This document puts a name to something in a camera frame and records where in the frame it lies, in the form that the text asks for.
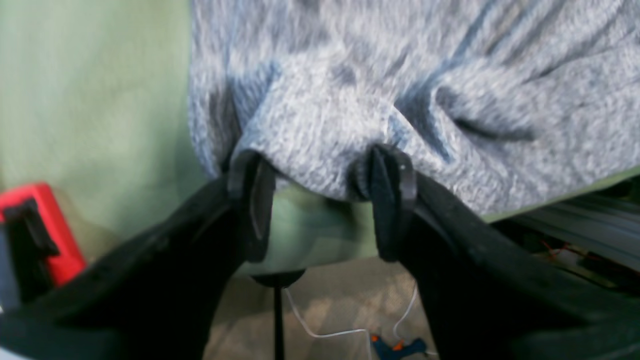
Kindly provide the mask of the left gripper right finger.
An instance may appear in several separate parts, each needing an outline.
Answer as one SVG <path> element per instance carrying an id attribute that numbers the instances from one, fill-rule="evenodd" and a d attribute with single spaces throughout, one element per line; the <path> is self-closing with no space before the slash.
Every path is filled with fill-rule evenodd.
<path id="1" fill-rule="evenodd" d="M 441 360 L 637 360 L 639 302 L 558 271 L 391 145 L 361 185 L 379 257 L 413 276 Z"/>

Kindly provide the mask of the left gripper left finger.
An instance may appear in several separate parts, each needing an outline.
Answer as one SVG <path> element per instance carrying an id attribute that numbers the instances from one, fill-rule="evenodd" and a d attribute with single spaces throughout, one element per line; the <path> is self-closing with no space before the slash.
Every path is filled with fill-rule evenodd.
<path id="1" fill-rule="evenodd" d="M 3 360 L 201 360 L 231 276 L 268 250 L 275 170 L 258 152 L 66 285 L 1 316 Z"/>

